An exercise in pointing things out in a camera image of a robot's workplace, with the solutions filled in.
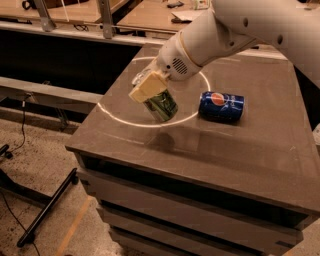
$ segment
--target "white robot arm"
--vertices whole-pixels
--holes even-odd
[[[212,0],[213,9],[171,37],[138,74],[129,96],[144,102],[209,62],[264,41],[320,88],[320,11],[297,0]]]

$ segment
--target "black tripod leg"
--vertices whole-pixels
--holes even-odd
[[[34,219],[34,221],[31,223],[31,225],[28,227],[26,232],[23,234],[23,236],[20,238],[20,240],[17,243],[18,247],[23,247],[26,243],[31,243],[34,240],[34,232],[36,228],[40,225],[42,220],[45,218],[45,216],[49,213],[53,205],[56,203],[56,201],[59,199],[59,197],[62,195],[62,193],[65,191],[65,189],[68,187],[70,182],[76,183],[77,180],[76,177],[76,171],[77,168],[74,168],[68,175],[68,177],[63,181],[63,183],[60,185],[58,190],[54,193],[54,195],[51,197],[50,202],[42,209],[42,211],[38,214],[38,216]]]

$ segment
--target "floor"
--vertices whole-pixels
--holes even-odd
[[[22,136],[21,110],[0,107],[0,146],[20,145]],[[72,168],[78,163],[64,145],[80,123],[70,122],[60,131],[58,118],[26,112],[24,145],[14,152],[12,159],[0,158],[1,169],[14,181],[52,195]],[[40,208],[1,190],[24,226],[28,226]],[[143,253],[121,248],[108,234],[95,208],[97,202],[86,195],[82,185],[70,185],[55,205],[54,210],[36,232],[35,244],[45,256],[142,256]],[[16,246],[22,228],[8,211],[0,194],[0,256],[38,255],[33,245]],[[304,231],[304,241],[286,256],[320,255],[320,221]]]

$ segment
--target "blue soda can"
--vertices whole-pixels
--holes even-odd
[[[237,121],[242,115],[244,97],[204,92],[200,96],[199,115],[209,121]]]

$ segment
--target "table top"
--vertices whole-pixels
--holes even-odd
[[[243,55],[216,60],[169,83],[179,111],[158,124],[128,97],[132,78],[158,50],[141,49],[67,150],[319,216],[319,156],[292,64]],[[207,90],[244,96],[240,121],[199,118]]]
[[[40,19],[37,10],[22,8],[23,0],[1,0],[0,17],[15,19]],[[98,8],[98,0],[89,0],[80,4],[66,6],[66,12],[63,7],[48,9],[49,15],[53,21],[70,23],[95,23],[100,20],[101,14]],[[110,8],[117,8],[122,0],[109,0]]]
[[[191,9],[190,0],[181,0],[181,2],[184,3],[183,6],[170,9],[167,7],[167,1],[144,0],[116,25],[119,28],[177,32],[184,28],[186,24],[172,23],[171,19],[174,16],[171,12]]]

